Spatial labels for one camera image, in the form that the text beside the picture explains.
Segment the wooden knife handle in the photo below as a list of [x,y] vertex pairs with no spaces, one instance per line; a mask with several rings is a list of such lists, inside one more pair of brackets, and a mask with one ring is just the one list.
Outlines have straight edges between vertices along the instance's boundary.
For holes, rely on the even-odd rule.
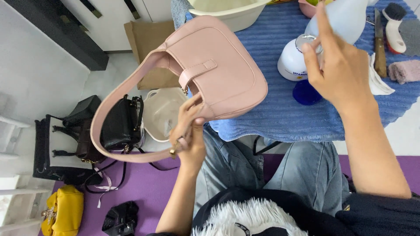
[[383,38],[375,38],[375,71],[382,78],[386,78],[386,57]]

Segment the white lotion bottle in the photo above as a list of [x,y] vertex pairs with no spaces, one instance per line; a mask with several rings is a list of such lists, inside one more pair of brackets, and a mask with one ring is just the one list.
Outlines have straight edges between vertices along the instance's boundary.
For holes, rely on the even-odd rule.
[[[310,34],[301,34],[297,39],[286,44],[277,62],[277,69],[281,76],[291,81],[308,79],[302,45],[311,43],[315,38],[315,36]],[[322,47],[319,46],[316,49],[316,53],[319,55],[321,52]]]
[[[334,32],[347,43],[354,44],[366,24],[366,8],[373,6],[378,0],[335,0],[325,6],[325,11]],[[316,15],[306,26],[305,34],[319,35]]]

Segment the jeans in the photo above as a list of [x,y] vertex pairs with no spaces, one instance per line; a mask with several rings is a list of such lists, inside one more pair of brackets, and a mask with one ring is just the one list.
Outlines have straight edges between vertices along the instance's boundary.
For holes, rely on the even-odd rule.
[[305,203],[332,216],[342,210],[349,195],[332,142],[295,142],[286,152],[273,178],[265,184],[262,155],[239,141],[225,142],[210,125],[204,126],[207,156],[197,177],[194,216],[213,196],[231,187],[278,189],[294,192]]

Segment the pink handbag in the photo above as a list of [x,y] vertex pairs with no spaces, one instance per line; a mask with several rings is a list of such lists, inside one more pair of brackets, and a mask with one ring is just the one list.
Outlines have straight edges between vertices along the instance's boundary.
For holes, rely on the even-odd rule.
[[[174,154],[173,149],[113,154],[100,144],[101,128],[108,112],[154,67],[168,68],[179,75],[184,91],[189,87],[193,94],[201,93],[204,105],[197,117],[206,121],[245,114],[262,102],[268,92],[261,70],[236,35],[216,17],[198,16],[151,51],[134,73],[103,100],[90,129],[92,142],[103,155],[120,161],[147,163]],[[179,142],[181,145],[175,148],[176,151],[188,145],[183,137]]]

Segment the person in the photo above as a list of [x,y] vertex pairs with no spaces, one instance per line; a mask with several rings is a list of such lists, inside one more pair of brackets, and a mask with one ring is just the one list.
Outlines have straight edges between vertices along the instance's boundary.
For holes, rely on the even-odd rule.
[[171,131],[175,144],[190,125],[191,143],[178,154],[175,186],[150,236],[420,235],[420,201],[411,199],[381,124],[368,55],[333,33],[323,3],[317,18],[319,37],[303,47],[309,82],[340,114],[357,193],[348,193],[331,142],[293,143],[265,184],[263,157],[203,125],[195,95]]

